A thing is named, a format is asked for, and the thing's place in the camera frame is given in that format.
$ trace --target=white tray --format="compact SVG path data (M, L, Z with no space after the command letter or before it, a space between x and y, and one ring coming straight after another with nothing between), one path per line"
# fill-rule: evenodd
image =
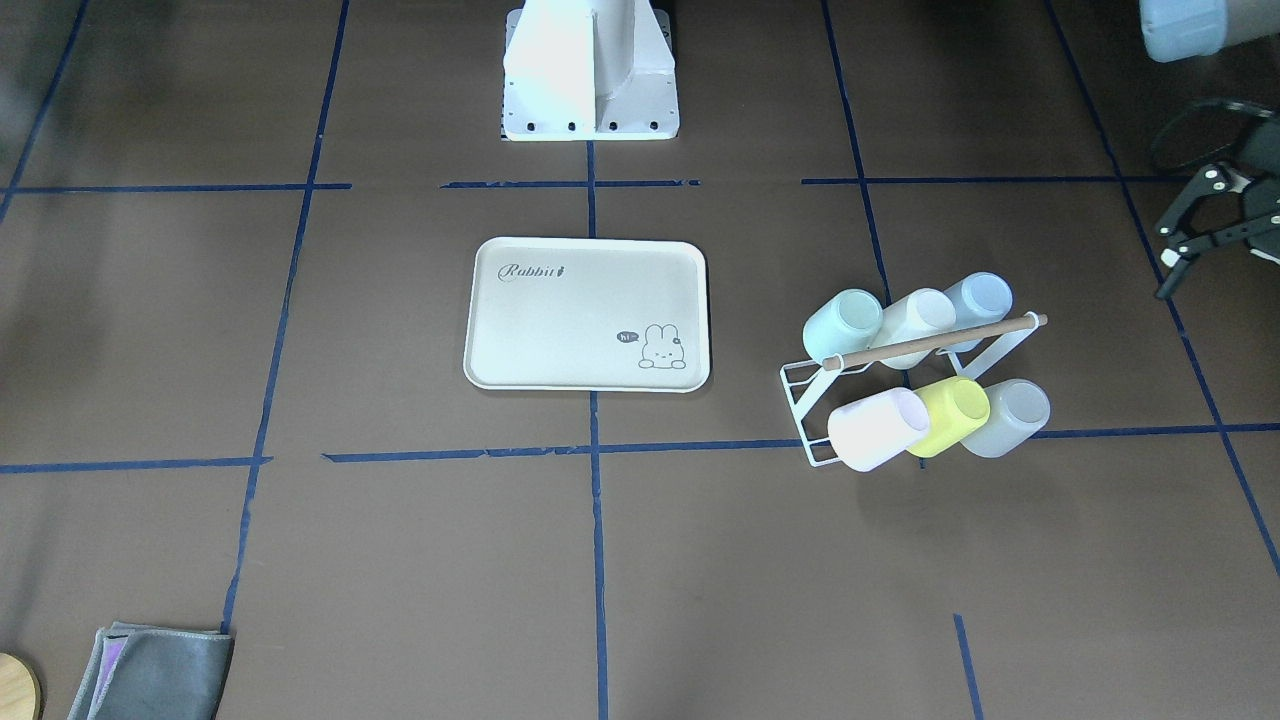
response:
M485 389L698 389L712 368L707 260L687 242L489 240L462 368Z

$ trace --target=yellow cup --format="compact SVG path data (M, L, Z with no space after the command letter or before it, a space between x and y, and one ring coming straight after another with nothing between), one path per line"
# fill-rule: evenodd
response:
M906 451L916 457L933 457L969 437L987 423L991 401L982 386L969 378L947 378L915 391L929 411L929 434Z

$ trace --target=white cup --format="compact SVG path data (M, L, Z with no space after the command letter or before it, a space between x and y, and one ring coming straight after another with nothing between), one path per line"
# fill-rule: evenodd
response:
M814 363L867 350L882 315L879 300L865 290L840 292L805 322L804 350Z
M1030 380L1005 380L987 388L991 418L960 441L979 457L1000 457L1048 423L1048 396Z
M929 411L918 395L895 387L831 411L827 434L840 460L867 473L929 434Z
M872 347L906 342L948 332L956 324L956 306L951 299L933 288L922 288L884 309L881 332ZM911 352L884 360L895 370L910 370L929 352Z
M974 273L948 287L943 295L956 306L956 325L952 329L957 331L998 323L1014 307L1014 291L1005 278L995 273ZM969 352L979 342L957 342L947 350Z

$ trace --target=black cable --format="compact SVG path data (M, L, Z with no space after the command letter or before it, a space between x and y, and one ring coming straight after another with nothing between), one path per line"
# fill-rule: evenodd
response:
M1162 145L1175 128L1178 128L1181 123L1184 123L1188 118L1190 118L1197 113L1215 111L1215 110L1247 115L1253 118L1253 122L1251 122L1249 126L1244 131L1242 131L1240 135L1236 136L1236 138L1233 140L1231 142L1221 147L1217 147L1215 150L1211 150L1208 152L1204 152L1203 155L1199 155L1193 160L1188 160L1185 163L1178 163L1176 165L1164 165L1160 163L1158 155L1160 151L1164 149ZM1253 129L1262 120L1266 120L1275 114L1276 114L1275 110L1270 108L1265 108L1262 105L1258 105L1257 102L1249 102L1248 100L1236 100L1234 97L1208 97L1204 100L1197 100L1190 105L1188 105L1187 108L1184 108L1183 111L1174 115L1174 118L1167 123L1165 123L1165 127L1160 128L1160 132L1156 133L1156 137L1151 141L1151 149L1148 150L1148 159L1151 161L1151 167L1158 174L1162 176L1174 174L1189 170L1192 168L1198 168L1199 165L1203 165L1210 160L1233 155L1235 154L1236 150L1239 150L1240 145L1243 145L1244 141L1248 140L1249 135L1252 135Z

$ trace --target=round wooden board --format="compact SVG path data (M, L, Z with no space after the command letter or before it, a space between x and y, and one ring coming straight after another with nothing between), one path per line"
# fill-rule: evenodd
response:
M35 673L17 657L0 653L0 720L36 720L38 712Z

